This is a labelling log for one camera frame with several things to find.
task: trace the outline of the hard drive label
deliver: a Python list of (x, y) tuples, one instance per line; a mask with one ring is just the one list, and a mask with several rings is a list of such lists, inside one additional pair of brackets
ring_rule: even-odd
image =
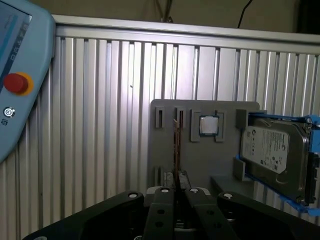
[(286, 169), (288, 148), (286, 132), (248, 126), (242, 136), (242, 157), (278, 174)]

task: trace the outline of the gray fixture plate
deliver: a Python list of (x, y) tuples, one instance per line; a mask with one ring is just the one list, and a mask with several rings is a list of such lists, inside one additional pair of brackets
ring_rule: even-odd
[[(173, 169), (174, 119), (179, 111), (183, 111), (181, 169), (187, 171), (192, 186), (211, 191), (211, 176), (233, 176), (233, 160), (240, 152), (241, 141), (241, 130), (236, 127), (236, 110), (258, 112), (259, 109), (257, 102), (247, 101), (153, 100), (150, 105), (148, 187), (158, 184), (155, 172), (159, 168), (162, 173)], [(220, 117), (218, 136), (199, 136), (200, 115)]]

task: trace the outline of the screw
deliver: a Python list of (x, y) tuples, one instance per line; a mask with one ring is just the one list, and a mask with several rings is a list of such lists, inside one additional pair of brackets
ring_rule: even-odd
[(223, 194), (223, 196), (225, 198), (227, 198), (227, 199), (232, 199), (233, 198), (232, 194), (230, 194), (230, 193), (225, 193), (225, 194)]
[(134, 199), (134, 198), (136, 198), (138, 195), (137, 194), (135, 194), (135, 193), (130, 193), (129, 194), (129, 198), (131, 198), (131, 199)]
[(197, 192), (199, 192), (199, 190), (198, 190), (198, 189), (196, 189), (196, 188), (191, 188), (191, 189), (190, 189), (190, 192), (192, 192), (192, 193), (196, 194)]

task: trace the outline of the emergency stop button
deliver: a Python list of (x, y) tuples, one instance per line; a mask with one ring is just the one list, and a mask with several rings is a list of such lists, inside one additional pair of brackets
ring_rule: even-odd
[(28, 80), (17, 73), (10, 73), (4, 77), (4, 87), (13, 94), (23, 94), (28, 89)]

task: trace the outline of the corrugated metal wall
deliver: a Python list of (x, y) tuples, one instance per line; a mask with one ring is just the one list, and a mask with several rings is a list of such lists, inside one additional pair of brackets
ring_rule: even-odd
[[(127, 189), (145, 192), (153, 99), (320, 114), (319, 53), (299, 42), (58, 25), (46, 80), (0, 164), (0, 239), (21, 239)], [(258, 183), (255, 198), (298, 216)]]

